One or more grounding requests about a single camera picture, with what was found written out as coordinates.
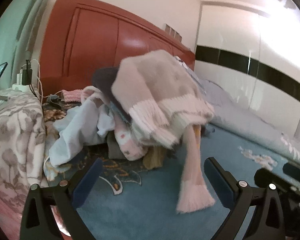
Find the grey floral pillow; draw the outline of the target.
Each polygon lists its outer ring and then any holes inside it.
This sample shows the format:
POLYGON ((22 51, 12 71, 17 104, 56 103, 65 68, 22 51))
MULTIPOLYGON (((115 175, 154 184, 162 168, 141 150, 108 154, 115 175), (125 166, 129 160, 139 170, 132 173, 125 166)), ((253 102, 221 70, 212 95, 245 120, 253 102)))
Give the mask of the grey floral pillow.
POLYGON ((22 213, 32 184, 47 184, 43 172, 46 132, 42 105, 30 92, 0 90, 0 199, 22 213))

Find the grey daisy quilt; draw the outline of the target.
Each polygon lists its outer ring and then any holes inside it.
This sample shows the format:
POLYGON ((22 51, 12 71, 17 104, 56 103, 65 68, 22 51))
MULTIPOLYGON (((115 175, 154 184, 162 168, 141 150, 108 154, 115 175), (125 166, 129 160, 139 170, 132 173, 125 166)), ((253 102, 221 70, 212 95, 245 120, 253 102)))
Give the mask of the grey daisy quilt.
POLYGON ((212 124, 300 165, 300 142, 290 138, 251 111, 243 109, 219 85, 210 80, 200 79, 180 57, 175 58, 198 85, 203 99, 213 106, 215 117, 211 121, 212 124))

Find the blue floral bed blanket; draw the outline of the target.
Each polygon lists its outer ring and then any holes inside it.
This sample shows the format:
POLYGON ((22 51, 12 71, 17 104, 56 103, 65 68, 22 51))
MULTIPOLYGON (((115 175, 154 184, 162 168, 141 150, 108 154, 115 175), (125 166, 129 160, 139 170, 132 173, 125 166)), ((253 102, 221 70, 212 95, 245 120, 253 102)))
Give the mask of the blue floral bed blanket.
MULTIPOLYGON (((179 180, 186 150, 169 153, 160 168, 148 170, 142 160, 116 160, 110 154, 113 134, 103 144, 85 147, 57 168, 49 160, 44 173, 50 185, 82 169, 94 156, 103 161, 103 173, 78 213, 96 239, 210 239, 229 210, 219 200, 204 210, 178 214, 179 180)), ((214 157, 234 177, 254 182, 254 173, 267 168, 283 176, 283 166, 300 165, 300 143, 262 129, 247 137, 233 129, 210 124, 201 140, 202 157, 214 157)))

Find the light blue garment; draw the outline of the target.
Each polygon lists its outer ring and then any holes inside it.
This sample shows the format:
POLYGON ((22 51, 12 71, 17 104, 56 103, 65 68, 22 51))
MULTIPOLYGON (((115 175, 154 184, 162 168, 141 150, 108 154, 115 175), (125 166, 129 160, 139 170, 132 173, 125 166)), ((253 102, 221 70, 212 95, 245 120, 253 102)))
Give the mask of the light blue garment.
POLYGON ((64 119, 55 121, 53 125, 59 131, 59 138, 49 149, 53 167, 69 162, 84 146, 104 143, 108 132, 114 130, 113 113, 105 103, 97 106, 97 102, 88 99, 68 110, 64 119))

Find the pink patterned garment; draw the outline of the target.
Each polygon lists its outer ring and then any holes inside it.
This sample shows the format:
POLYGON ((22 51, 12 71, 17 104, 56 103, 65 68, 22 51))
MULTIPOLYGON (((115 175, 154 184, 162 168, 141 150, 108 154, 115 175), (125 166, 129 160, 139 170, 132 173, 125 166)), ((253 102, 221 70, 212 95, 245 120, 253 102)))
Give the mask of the pink patterned garment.
POLYGON ((63 99, 65 102, 81 102, 83 104, 88 99, 97 99, 104 103, 109 109, 114 118, 114 135, 116 142, 125 158, 129 161, 135 161, 144 157, 148 152, 148 147, 138 143, 132 134, 129 122, 123 119, 123 115, 114 106, 98 88, 88 86, 84 89, 62 90, 63 99))

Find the white wardrobe with black stripe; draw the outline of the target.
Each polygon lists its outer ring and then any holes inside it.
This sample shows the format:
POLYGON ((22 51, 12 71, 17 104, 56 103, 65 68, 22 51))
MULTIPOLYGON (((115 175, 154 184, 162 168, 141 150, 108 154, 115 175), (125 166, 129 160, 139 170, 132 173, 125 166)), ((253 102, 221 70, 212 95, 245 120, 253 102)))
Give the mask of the white wardrobe with black stripe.
POLYGON ((196 74, 294 135, 300 121, 299 20, 221 1, 203 2, 200 16, 196 74))

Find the white power strip with chargers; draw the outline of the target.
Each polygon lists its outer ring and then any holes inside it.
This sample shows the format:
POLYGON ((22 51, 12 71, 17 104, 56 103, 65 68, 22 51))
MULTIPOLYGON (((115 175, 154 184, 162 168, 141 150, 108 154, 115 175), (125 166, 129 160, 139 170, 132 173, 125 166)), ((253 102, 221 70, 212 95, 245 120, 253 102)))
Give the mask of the white power strip with chargers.
POLYGON ((17 74, 16 83, 12 85, 12 89, 20 92, 35 93, 34 85, 32 83, 33 69, 31 60, 25 60, 25 64, 21 67, 20 72, 17 74))

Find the pink grey knit sweater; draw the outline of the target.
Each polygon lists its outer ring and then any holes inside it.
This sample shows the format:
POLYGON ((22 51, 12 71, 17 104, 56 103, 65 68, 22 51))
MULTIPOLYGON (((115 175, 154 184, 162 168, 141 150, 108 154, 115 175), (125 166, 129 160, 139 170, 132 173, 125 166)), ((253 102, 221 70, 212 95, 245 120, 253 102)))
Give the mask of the pink grey knit sweater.
POLYGON ((213 206, 201 169, 200 130, 212 120, 214 109, 186 68, 165 50, 127 57, 119 64, 111 91, 131 117, 137 142, 168 149, 186 145, 176 211, 213 206))

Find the dark navy garment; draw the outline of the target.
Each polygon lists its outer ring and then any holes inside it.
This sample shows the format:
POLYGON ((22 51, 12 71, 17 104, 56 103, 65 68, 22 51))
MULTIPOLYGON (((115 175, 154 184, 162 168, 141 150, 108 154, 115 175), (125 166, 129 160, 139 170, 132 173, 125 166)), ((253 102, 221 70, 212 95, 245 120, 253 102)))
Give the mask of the dark navy garment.
POLYGON ((130 123, 132 120, 130 115, 122 108, 121 103, 117 101, 111 91, 118 70, 117 67, 103 67, 97 69, 92 77, 92 85, 98 88, 110 100, 111 109, 119 113, 123 121, 130 123))

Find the red wooden headboard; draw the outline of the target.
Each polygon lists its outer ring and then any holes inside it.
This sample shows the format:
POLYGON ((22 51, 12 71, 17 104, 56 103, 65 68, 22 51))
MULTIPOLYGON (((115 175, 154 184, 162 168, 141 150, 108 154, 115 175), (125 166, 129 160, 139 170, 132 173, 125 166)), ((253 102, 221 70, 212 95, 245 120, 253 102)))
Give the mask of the red wooden headboard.
POLYGON ((40 54, 44 95, 83 89, 96 69, 158 49, 194 68, 189 48, 131 12, 99 0, 56 0, 40 54))

